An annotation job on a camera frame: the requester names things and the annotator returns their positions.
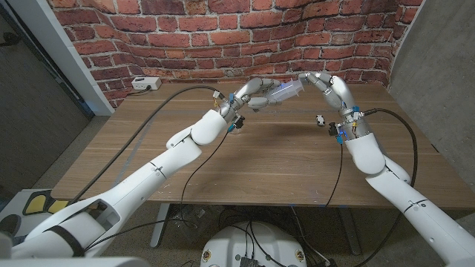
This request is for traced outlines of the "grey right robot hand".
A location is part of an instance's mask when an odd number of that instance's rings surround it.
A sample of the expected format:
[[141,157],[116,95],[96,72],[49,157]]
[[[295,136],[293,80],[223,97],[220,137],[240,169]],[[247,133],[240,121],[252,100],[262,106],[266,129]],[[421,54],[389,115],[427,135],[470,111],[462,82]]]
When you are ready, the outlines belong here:
[[298,78],[305,85],[317,87],[327,104],[338,111],[341,122],[336,124],[335,130],[330,131],[331,134],[352,140],[372,133],[372,129],[361,115],[359,106],[342,78],[322,72],[301,73]]

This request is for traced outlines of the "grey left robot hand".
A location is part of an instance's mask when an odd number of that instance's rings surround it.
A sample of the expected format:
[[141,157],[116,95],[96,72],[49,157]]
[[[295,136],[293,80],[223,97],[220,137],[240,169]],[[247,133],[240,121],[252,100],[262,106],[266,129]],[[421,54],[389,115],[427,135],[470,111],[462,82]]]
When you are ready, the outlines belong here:
[[228,101],[220,105],[220,115],[226,122],[231,122],[236,117],[237,111],[249,102],[253,94],[276,88],[280,84],[281,82],[276,79],[253,78],[249,80],[233,93],[233,97],[229,97]]

